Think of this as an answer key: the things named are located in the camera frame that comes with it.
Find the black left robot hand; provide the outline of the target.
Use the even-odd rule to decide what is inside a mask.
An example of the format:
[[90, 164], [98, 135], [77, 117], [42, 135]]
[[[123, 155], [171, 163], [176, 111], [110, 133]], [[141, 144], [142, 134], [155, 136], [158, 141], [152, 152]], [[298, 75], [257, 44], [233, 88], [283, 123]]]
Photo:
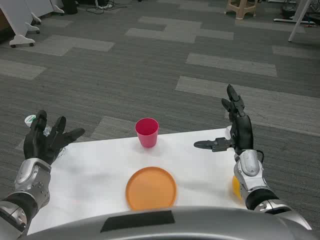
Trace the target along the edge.
[[83, 128], [65, 132], [66, 122], [66, 117], [59, 117], [51, 128], [49, 135], [45, 136], [47, 113], [45, 110], [40, 110], [32, 121], [30, 131], [24, 140], [25, 159], [37, 158], [52, 165], [64, 147], [75, 142], [85, 133]]

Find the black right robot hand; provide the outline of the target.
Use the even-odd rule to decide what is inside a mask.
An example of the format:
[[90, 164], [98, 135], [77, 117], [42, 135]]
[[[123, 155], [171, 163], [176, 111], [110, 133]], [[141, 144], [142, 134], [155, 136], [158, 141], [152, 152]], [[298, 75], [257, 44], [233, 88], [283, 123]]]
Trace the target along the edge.
[[215, 140], [201, 140], [195, 142], [193, 146], [212, 152], [224, 152], [228, 148], [233, 148], [235, 153], [240, 155], [243, 151], [254, 148], [252, 123], [249, 115], [245, 113], [243, 99], [231, 84], [227, 86], [226, 91], [229, 99], [223, 98], [221, 103], [228, 112], [231, 122], [230, 139], [219, 137]]

